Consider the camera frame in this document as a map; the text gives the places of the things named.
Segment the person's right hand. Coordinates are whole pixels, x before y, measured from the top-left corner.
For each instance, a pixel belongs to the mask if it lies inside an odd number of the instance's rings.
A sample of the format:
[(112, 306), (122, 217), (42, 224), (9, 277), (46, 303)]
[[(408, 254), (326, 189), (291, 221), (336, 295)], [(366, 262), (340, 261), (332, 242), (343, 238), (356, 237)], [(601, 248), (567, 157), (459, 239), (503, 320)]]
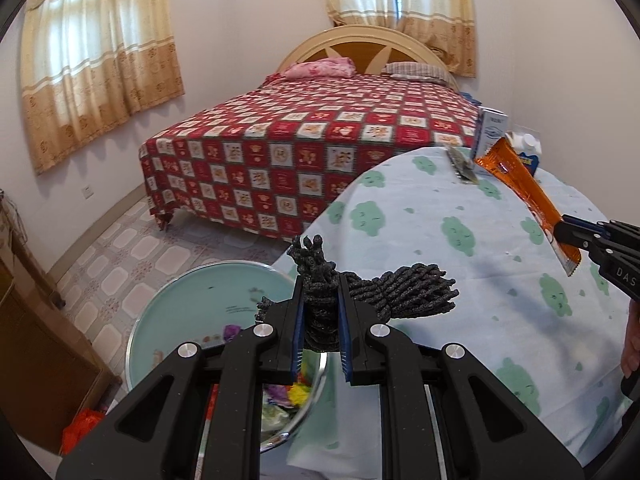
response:
[(626, 378), (639, 369), (640, 365), (640, 323), (639, 304), (631, 300), (629, 303), (624, 348), (620, 357), (620, 368)]

